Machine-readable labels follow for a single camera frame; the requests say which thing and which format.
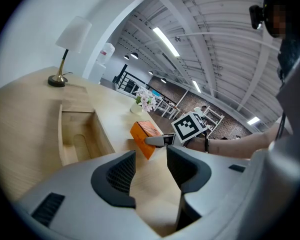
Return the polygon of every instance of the orange box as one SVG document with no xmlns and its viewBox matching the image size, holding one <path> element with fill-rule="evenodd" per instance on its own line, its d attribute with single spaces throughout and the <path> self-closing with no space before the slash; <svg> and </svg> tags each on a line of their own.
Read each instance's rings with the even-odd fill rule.
<svg viewBox="0 0 300 240">
<path fill-rule="evenodd" d="M 149 160 L 156 150 L 156 146 L 146 144 L 146 138 L 161 136 L 160 132 L 150 121 L 139 121 L 133 124 L 130 133 L 146 159 Z"/>
</svg>

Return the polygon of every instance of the blue object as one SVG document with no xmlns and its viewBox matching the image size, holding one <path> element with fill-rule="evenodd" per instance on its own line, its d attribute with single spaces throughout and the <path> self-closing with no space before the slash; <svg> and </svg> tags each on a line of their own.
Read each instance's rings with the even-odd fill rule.
<svg viewBox="0 0 300 240">
<path fill-rule="evenodd" d="M 157 91 L 155 91 L 155 90 L 152 90 L 152 93 L 153 93 L 155 96 L 158 96 L 158 97 L 160 97 L 160 94 L 159 94 Z"/>
</svg>

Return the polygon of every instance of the flower vase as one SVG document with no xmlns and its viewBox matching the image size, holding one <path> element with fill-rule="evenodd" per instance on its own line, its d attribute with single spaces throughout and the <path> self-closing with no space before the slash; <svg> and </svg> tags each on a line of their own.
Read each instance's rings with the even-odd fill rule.
<svg viewBox="0 0 300 240">
<path fill-rule="evenodd" d="M 131 113 L 133 113 L 133 114 L 136 114 L 136 115 L 138 115 L 138 116 L 141 116 L 141 114 L 142 114 L 142 107 L 139 106 L 136 102 L 134 102 L 134 103 L 132 104 L 132 106 L 130 107 L 130 111 L 131 111 Z"/>
</svg>

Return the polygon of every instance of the lamp base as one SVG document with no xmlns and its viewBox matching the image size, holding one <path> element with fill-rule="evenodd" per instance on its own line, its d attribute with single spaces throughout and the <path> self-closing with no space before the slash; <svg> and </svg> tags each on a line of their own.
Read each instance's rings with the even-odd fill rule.
<svg viewBox="0 0 300 240">
<path fill-rule="evenodd" d="M 68 82 L 68 79 L 66 79 L 64 76 L 62 77 L 64 81 L 56 81 L 53 79 L 54 75 L 50 75 L 48 78 L 48 84 L 53 87 L 64 87 L 66 85 L 66 82 Z"/>
</svg>

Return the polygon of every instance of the ceiling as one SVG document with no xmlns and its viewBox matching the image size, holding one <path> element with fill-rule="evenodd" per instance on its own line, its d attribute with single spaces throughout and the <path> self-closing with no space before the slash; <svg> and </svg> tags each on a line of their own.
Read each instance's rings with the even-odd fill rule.
<svg viewBox="0 0 300 240">
<path fill-rule="evenodd" d="M 263 0 L 145 0 L 129 17 L 119 43 L 139 53 L 158 76 L 201 91 L 260 118 L 263 131 L 282 109 L 275 98 L 281 41 L 263 26 L 251 27 L 249 7 Z M 153 29 L 159 27 L 180 56 L 174 56 Z"/>
</svg>

